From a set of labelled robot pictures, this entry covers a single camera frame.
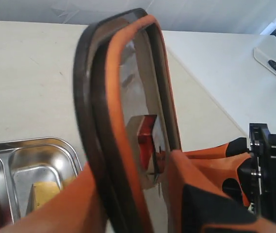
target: stainless steel tray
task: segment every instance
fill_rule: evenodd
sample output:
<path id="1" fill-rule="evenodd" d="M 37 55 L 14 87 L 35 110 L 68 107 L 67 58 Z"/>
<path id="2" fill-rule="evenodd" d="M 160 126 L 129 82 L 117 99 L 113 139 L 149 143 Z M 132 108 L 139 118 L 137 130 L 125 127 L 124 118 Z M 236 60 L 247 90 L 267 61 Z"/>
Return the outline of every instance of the stainless steel tray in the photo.
<path id="1" fill-rule="evenodd" d="M 38 138 L 0 143 L 0 228 L 24 217 L 31 186 L 56 182 L 81 171 L 74 149 L 58 138 Z"/>

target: white wall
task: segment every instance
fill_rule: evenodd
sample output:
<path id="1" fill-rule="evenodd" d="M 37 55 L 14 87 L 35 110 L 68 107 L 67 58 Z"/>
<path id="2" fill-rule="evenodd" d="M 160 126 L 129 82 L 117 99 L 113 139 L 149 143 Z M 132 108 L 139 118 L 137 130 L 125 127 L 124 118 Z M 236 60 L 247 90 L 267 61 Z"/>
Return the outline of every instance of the white wall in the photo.
<path id="1" fill-rule="evenodd" d="M 142 7 L 164 30 L 261 33 L 276 0 L 0 0 L 0 20 L 89 24 Z"/>

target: metal tray compartment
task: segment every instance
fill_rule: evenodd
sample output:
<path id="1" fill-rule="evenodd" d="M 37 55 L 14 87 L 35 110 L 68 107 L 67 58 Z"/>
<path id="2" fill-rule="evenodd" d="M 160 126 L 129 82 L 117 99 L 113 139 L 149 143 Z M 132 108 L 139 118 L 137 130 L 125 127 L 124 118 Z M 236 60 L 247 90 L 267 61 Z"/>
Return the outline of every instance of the metal tray compartment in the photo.
<path id="1" fill-rule="evenodd" d="M 80 171 L 75 151 L 61 139 L 0 143 L 0 228 L 29 212 L 33 183 L 53 181 L 62 189 Z"/>

